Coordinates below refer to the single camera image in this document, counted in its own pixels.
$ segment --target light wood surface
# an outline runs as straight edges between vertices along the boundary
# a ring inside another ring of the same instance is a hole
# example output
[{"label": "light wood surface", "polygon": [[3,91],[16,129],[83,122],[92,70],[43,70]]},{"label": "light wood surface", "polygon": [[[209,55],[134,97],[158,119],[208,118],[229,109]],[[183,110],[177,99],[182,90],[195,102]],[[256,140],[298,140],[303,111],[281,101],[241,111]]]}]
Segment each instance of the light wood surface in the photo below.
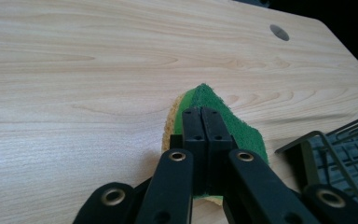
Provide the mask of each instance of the light wood surface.
[{"label": "light wood surface", "polygon": [[[291,188],[274,149],[358,118],[358,61],[313,19],[227,0],[0,1],[0,223],[71,223],[101,185],[150,177],[173,100],[203,82]],[[214,203],[193,212],[227,223]]]}]

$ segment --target green sponge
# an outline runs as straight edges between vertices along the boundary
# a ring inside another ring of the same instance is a hole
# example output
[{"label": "green sponge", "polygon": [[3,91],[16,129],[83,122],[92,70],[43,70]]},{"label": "green sponge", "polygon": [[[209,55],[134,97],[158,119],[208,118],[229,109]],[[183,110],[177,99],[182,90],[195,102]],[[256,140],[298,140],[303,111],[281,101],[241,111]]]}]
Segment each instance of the green sponge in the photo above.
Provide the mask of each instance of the green sponge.
[{"label": "green sponge", "polygon": [[[238,119],[228,108],[223,100],[217,96],[211,87],[201,84],[179,96],[168,115],[165,124],[165,132],[162,140],[162,150],[170,147],[171,134],[182,133],[182,112],[190,107],[210,107],[219,111],[228,131],[234,136],[239,148],[248,149],[256,152],[265,162],[268,162],[266,147],[260,132]],[[208,200],[221,204],[221,198],[213,197]]]}]

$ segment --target hole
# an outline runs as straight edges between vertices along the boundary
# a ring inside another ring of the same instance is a hole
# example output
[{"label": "hole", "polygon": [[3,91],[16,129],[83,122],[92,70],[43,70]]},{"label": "hole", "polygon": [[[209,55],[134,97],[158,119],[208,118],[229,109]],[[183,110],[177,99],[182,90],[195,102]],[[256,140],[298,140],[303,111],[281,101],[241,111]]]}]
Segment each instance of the hole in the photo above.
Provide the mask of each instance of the hole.
[{"label": "hole", "polygon": [[103,193],[101,201],[106,206],[114,206],[123,202],[126,193],[122,189],[108,189]]},{"label": "hole", "polygon": [[170,154],[172,161],[183,161],[186,158],[186,154],[182,152],[173,152]]},{"label": "hole", "polygon": [[241,161],[252,161],[255,157],[247,152],[240,152],[237,154],[238,159]]},{"label": "hole", "polygon": [[155,215],[154,221],[155,223],[158,224],[165,224],[165,223],[169,223],[171,219],[171,215],[168,212],[162,211],[162,212],[158,212]]},{"label": "hole", "polygon": [[302,220],[301,217],[299,217],[295,213],[289,213],[284,216],[284,221],[289,224],[301,224]]},{"label": "hole", "polygon": [[319,189],[316,192],[316,196],[318,196],[319,200],[321,200],[323,203],[331,207],[345,207],[345,201],[339,195],[329,189]]},{"label": "hole", "polygon": [[289,40],[289,34],[287,34],[281,27],[271,24],[269,29],[275,34],[278,38],[284,41]]}]

